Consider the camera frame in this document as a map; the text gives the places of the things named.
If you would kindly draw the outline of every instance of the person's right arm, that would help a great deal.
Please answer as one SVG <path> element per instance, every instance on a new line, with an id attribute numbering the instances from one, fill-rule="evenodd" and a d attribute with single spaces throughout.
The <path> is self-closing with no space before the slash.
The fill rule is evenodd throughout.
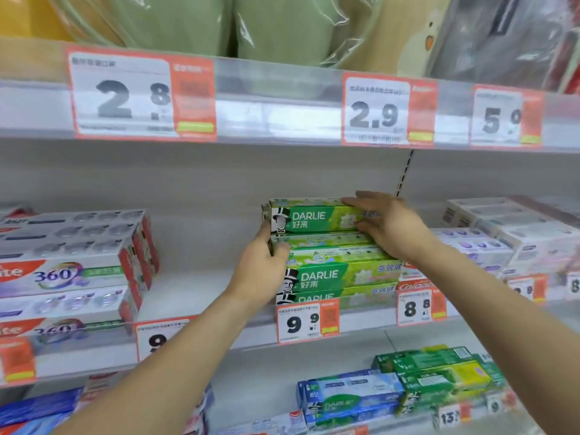
<path id="1" fill-rule="evenodd" d="M 548 435 L 580 434 L 580 336 L 439 241 L 403 200 L 366 191 L 357 197 L 343 201 L 381 212 L 359 230 L 445 294 L 540 427 Z"/>

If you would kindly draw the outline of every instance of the person's left hand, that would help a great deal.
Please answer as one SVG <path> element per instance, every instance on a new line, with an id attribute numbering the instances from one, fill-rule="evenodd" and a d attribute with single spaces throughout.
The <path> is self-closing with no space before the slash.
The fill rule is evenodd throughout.
<path id="1" fill-rule="evenodd" d="M 270 225 L 265 221 L 256 238 L 243 251 L 234 276 L 226 288 L 226 294 L 247 304 L 254 313 L 280 290 L 284 282 L 286 261 L 290 255 L 288 243 L 279 242 L 274 256 L 271 256 L 269 239 Z"/>

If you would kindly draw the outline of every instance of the hand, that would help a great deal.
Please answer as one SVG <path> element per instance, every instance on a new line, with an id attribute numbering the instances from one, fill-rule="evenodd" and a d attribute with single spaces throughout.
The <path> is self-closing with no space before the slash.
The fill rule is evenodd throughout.
<path id="1" fill-rule="evenodd" d="M 243 251 L 225 292 L 247 305 L 253 313 L 262 308 L 280 290 L 284 282 L 286 261 L 290 255 L 288 243 L 279 242 L 274 256 L 271 256 L 268 248 L 269 239 L 270 225 L 264 222 L 256 238 Z"/>
<path id="2" fill-rule="evenodd" d="M 364 211 L 381 213 L 380 217 L 360 221 L 357 228 L 370 234 L 389 255 L 417 264 L 438 241 L 402 198 L 369 191 L 357 191 L 356 196 L 344 197 L 342 201 Z"/>

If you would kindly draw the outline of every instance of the forearm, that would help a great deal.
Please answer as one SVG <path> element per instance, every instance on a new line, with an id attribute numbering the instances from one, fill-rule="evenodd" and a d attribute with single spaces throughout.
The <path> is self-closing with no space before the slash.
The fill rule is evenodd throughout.
<path id="1" fill-rule="evenodd" d="M 542 428 L 580 433 L 578 335 L 440 242 L 417 267 L 457 308 Z M 546 402 L 558 405 L 548 411 Z"/>
<path id="2" fill-rule="evenodd" d="M 223 294 L 116 388 L 54 435 L 181 435 L 221 359 L 252 315 Z"/>

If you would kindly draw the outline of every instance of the black label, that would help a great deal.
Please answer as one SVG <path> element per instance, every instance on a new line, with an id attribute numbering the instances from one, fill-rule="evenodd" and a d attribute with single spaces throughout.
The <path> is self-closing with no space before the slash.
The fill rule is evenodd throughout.
<path id="1" fill-rule="evenodd" d="M 508 32 L 509 26 L 516 13 L 517 6 L 520 0 L 504 0 L 499 5 L 498 11 L 495 14 L 493 23 L 491 24 L 490 36 L 502 36 Z"/>

